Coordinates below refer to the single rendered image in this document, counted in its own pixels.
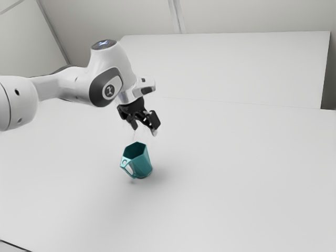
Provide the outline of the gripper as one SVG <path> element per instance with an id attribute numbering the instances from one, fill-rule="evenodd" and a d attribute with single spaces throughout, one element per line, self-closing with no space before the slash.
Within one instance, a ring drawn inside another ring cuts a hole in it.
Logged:
<path id="1" fill-rule="evenodd" d="M 137 98 L 129 104 L 118 105 L 117 111 L 121 119 L 128 122 L 133 130 L 138 128 L 137 120 L 140 120 L 144 121 L 145 126 L 149 128 L 154 137 L 157 136 L 161 121 L 154 110 L 146 111 L 143 97 Z"/>

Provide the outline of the teal faceted mug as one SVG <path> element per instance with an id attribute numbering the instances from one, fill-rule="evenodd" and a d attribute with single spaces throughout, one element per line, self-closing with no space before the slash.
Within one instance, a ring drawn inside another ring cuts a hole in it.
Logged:
<path id="1" fill-rule="evenodd" d="M 146 144 L 134 142 L 126 146 L 119 166 L 133 179 L 149 176 L 153 168 Z"/>

